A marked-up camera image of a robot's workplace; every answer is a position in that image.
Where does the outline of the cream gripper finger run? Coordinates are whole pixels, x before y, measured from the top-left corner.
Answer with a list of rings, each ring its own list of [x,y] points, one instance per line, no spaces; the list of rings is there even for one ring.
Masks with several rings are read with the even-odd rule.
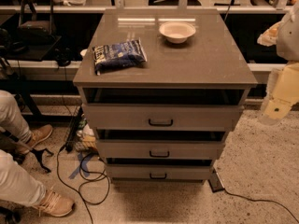
[[[275,125],[280,123],[291,109],[292,106],[289,103],[265,97],[261,105],[258,120],[264,125]]]

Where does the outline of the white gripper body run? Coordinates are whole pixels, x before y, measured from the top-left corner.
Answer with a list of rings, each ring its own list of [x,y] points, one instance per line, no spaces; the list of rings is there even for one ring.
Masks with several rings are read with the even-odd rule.
[[[270,106],[291,109],[298,100],[299,63],[288,62],[282,69],[273,69],[268,78],[261,110]]]

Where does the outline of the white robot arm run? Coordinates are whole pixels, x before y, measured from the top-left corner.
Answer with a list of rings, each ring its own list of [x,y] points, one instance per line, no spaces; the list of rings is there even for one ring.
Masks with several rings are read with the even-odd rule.
[[[263,46],[276,46],[277,55],[287,61],[281,69],[273,69],[268,77],[266,96],[259,121],[275,125],[299,102],[299,2],[257,39]]]

